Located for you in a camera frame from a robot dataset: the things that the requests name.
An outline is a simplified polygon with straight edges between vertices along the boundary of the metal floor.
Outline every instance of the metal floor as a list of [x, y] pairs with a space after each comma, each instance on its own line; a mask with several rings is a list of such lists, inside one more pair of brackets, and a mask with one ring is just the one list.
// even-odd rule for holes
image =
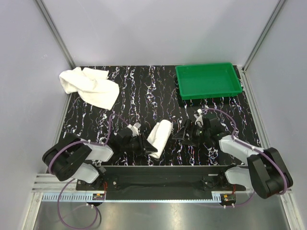
[[[247, 199], [238, 195], [238, 202]], [[35, 230], [66, 230], [59, 221], [56, 202], [42, 202]], [[60, 203], [65, 221], [76, 228], [88, 226], [95, 211], [80, 203]], [[99, 206], [99, 219], [92, 229], [97, 230], [289, 230], [290, 227], [279, 196], [263, 200], [257, 195], [243, 207], [213, 208], [191, 203], [104, 203]], [[219, 207], [218, 204], [205, 204]]]

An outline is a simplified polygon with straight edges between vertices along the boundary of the white vein pattern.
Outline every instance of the white vein pattern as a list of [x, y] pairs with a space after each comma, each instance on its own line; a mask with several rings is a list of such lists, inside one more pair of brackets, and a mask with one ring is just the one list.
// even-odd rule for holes
[[[141, 123], [141, 132], [148, 136], [156, 122], [167, 119], [174, 124], [176, 133], [187, 118], [199, 108], [217, 108], [230, 114], [237, 123], [236, 135], [256, 146], [260, 145], [258, 134], [243, 91], [231, 98], [181, 100], [175, 66], [96, 66], [95, 69], [109, 70], [109, 79], [119, 84], [120, 93], [111, 111], [85, 103], [77, 93], [71, 97], [63, 124], [61, 138], [68, 132], [83, 139], [104, 142], [107, 136], [108, 117], [119, 114], [132, 125]], [[227, 117], [218, 112], [206, 112], [208, 117], [217, 117], [226, 130], [232, 131]], [[116, 117], [112, 130], [118, 132], [123, 123]], [[200, 144], [199, 147], [182, 145], [178, 140], [168, 140], [161, 158], [136, 156], [133, 153], [116, 153], [109, 162], [97, 165], [229, 165], [241, 164], [229, 154], [216, 148]]]

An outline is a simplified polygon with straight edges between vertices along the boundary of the metal frame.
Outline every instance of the metal frame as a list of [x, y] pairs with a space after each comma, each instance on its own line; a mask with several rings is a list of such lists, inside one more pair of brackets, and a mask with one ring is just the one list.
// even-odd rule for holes
[[71, 57], [71, 54], [69, 53], [62, 37], [59, 34], [58, 29], [56, 28], [49, 11], [47, 10], [45, 4], [42, 0], [34, 0], [35, 4], [37, 5], [38, 9], [40, 10], [42, 16], [44, 17], [50, 31], [52, 32], [52, 35], [54, 36], [56, 42], [58, 43], [65, 59], [67, 60], [68, 64], [70, 65], [71, 69], [76, 68], [76, 64], [74, 60]]
[[[254, 93], [251, 89], [249, 79], [247, 77], [246, 72], [239, 69], [239, 74], [242, 80], [243, 88], [245, 90], [246, 97], [248, 99], [248, 104], [254, 118], [256, 130], [260, 139], [261, 146], [265, 149], [270, 147], [270, 142], [266, 131], [264, 129], [262, 118], [259, 114], [258, 106], [256, 104]], [[287, 193], [281, 196], [282, 204], [284, 211], [286, 213], [290, 228], [292, 230], [304, 230], [304, 224], [297, 209], [297, 205], [295, 203], [293, 193], [291, 189], [288, 189]]]
[[[65, 103], [64, 103], [64, 106], [63, 106], [63, 112], [62, 112], [61, 118], [59, 120], [59, 125], [58, 125], [58, 128], [57, 128], [57, 131], [55, 133], [53, 145], [55, 145], [59, 140], [59, 137], [60, 137], [60, 134], [61, 134], [61, 131], [62, 131], [62, 126], [64, 124], [66, 112], [68, 110], [68, 105], [69, 105], [70, 99], [71, 99], [71, 94], [66, 97], [66, 100], [65, 100]], [[43, 198], [43, 193], [39, 192], [39, 191], [35, 192], [35, 193], [31, 193], [30, 195], [32, 196], [32, 199], [31, 199], [30, 206], [28, 208], [28, 211], [27, 211], [25, 219], [24, 219], [24, 223], [23, 223], [23, 226], [22, 226], [23, 230], [32, 230], [34, 228], [34, 224], [35, 224], [35, 221], [36, 221], [38, 210], [39, 210], [42, 198]]]
[[[70, 55], [63, 39], [61, 38], [59, 31], [57, 30], [55, 23], [53, 22], [53, 20], [50, 16], [50, 13], [48, 12], [45, 4], [43, 3], [43, 0], [34, 0], [34, 2], [36, 3], [37, 7], [39, 8], [40, 12], [42, 13], [44, 20], [46, 21], [48, 27], [50, 28], [50, 31], [52, 32], [53, 36], [55, 37], [55, 40], [57, 41], [65, 59], [67, 60], [70, 67], [72, 69], [74, 69], [76, 67], [75, 62], [74, 62], [72, 56]], [[256, 101], [255, 101], [255, 98], [254, 98], [254, 94], [252, 92], [252, 89], [251, 89], [251, 86], [250, 86], [250, 83], [248, 81], [248, 77], [246, 76], [245, 71], [249, 68], [254, 56], [256, 55], [257, 51], [259, 50], [263, 40], [267, 36], [269, 30], [271, 29], [273, 23], [276, 21], [277, 16], [281, 12], [281, 10], [282, 10], [282, 8], [283, 8], [283, 6], [285, 5], [286, 2], [287, 2], [287, 0], [279, 0], [278, 1], [275, 9], [273, 10], [268, 22], [266, 23], [265, 27], [263, 28], [261, 35], [259, 36], [255, 46], [253, 47], [248, 59], [246, 60], [246, 62], [244, 64], [243, 68], [242, 69], [239, 68], [239, 73], [240, 73], [240, 76], [241, 76], [241, 79], [242, 79], [244, 90], [246, 92], [246, 96], [247, 96], [247, 99], [248, 99], [249, 106], [251, 108], [251, 113], [252, 113], [253, 118], [254, 118], [255, 126], [256, 126], [260, 141], [261, 141], [261, 145], [264, 148], [269, 147], [270, 144], [269, 144], [269, 140], [268, 140], [267, 134], [266, 134], [265, 129], [264, 129], [264, 125], [263, 125], [261, 116], [260, 116], [260, 114], [257, 110], [258, 107], [257, 107]], [[63, 109], [62, 118], [59, 122], [58, 130], [57, 130], [57, 133], [55, 135], [54, 144], [57, 143], [57, 141], [60, 137], [61, 128], [62, 128], [64, 119], [65, 119], [65, 114], [66, 114], [67, 109], [68, 109], [69, 101], [70, 101], [70, 96], [67, 97], [67, 100], [65, 102], [65, 107]], [[42, 185], [42, 184], [44, 184], [44, 179], [42, 179], [41, 182], [42, 182], [41, 185], [39, 185], [39, 183], [35, 184], [33, 193], [31, 193], [30, 198], [31, 198], [32, 201], [31, 201], [31, 204], [29, 206], [26, 218], [24, 220], [24, 224], [23, 224], [23, 227], [22, 227], [23, 230], [32, 230], [34, 228], [36, 217], [37, 217], [39, 207], [40, 207], [40, 204], [41, 204], [41, 201], [42, 201], [42, 198], [43, 198], [43, 192], [44, 191], [45, 192], [50, 191], [50, 186], [54, 186], [53, 191], [58, 192], [60, 190], [60, 188], [63, 186], [63, 183], [60, 184], [60, 182], [51, 183], [52, 185], [51, 184]], [[71, 184], [68, 187], [68, 189], [66, 190], [66, 192], [68, 192], [68, 191], [76, 192], [75, 191], [75, 184]], [[289, 189], [289, 191], [285, 195], [281, 196], [281, 199], [282, 199], [283, 207], [284, 207], [284, 210], [285, 210], [285, 213], [286, 213], [286, 216], [287, 216], [287, 219], [288, 219], [288, 222], [289, 222], [291, 229], [304, 230], [305, 228], [303, 226], [301, 217], [299, 215], [299, 212], [298, 212], [296, 203], [294, 201], [291, 189]]]
[[243, 66], [243, 70], [246, 71], [248, 69], [248, 67], [250, 66], [252, 60], [254, 59], [256, 53], [258, 52], [263, 40], [265, 39], [265, 37], [267, 36], [268, 32], [270, 31], [272, 25], [274, 24], [277, 16], [279, 15], [279, 13], [281, 12], [284, 4], [287, 2], [287, 0], [279, 0], [278, 3], [275, 6], [275, 9], [273, 10], [272, 14], [270, 15], [269, 20], [267, 21], [266, 25], [264, 26], [254, 48], [252, 49], [248, 59], [246, 60], [244, 66]]

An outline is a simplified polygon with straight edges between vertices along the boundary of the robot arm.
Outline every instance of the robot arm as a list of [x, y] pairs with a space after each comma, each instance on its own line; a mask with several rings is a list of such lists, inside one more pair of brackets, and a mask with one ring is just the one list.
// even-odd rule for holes
[[116, 135], [110, 138], [109, 145], [90, 143], [80, 139], [72, 133], [66, 134], [65, 138], [50, 148], [43, 156], [43, 162], [49, 167], [52, 159], [59, 151], [68, 145], [51, 166], [53, 174], [59, 181], [65, 181], [69, 178], [84, 181], [90, 188], [98, 189], [103, 186], [104, 168], [94, 167], [87, 164], [86, 160], [98, 160], [106, 162], [110, 160], [113, 151], [133, 151], [138, 155], [148, 155], [157, 152], [144, 134], [139, 133], [140, 124], [128, 125], [120, 130]]
[[[262, 149], [250, 144], [246, 145], [264, 152], [283, 172], [287, 187], [293, 185], [292, 177], [285, 166], [278, 150]], [[229, 153], [248, 165], [248, 169], [233, 167], [225, 171], [225, 177], [230, 184], [241, 184], [253, 188], [261, 198], [268, 198], [283, 190], [283, 179], [277, 170], [260, 154], [232, 140], [228, 135], [219, 140], [221, 151]]]
[[183, 144], [198, 146], [205, 143], [220, 149], [221, 151], [233, 155], [241, 160], [248, 169], [229, 166], [226, 171], [212, 181], [203, 180], [204, 187], [213, 190], [214, 187], [227, 187], [227, 184], [240, 184], [246, 188], [253, 188], [262, 198], [266, 199], [279, 193], [284, 188], [283, 178], [276, 168], [265, 157], [260, 155], [259, 150], [267, 155], [282, 171], [286, 178], [287, 187], [293, 185], [291, 175], [285, 166], [278, 150], [274, 148], [262, 149], [252, 146], [243, 141], [234, 141], [229, 132], [225, 132], [217, 118], [208, 119], [202, 116], [202, 111], [195, 115], [196, 122], [187, 120], [184, 126], [173, 136], [173, 139], [179, 139]]

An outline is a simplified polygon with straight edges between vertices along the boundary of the green tray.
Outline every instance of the green tray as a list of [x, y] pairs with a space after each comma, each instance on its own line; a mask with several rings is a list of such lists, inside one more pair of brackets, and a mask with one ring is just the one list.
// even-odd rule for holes
[[233, 97], [242, 87], [231, 63], [176, 66], [183, 100]]

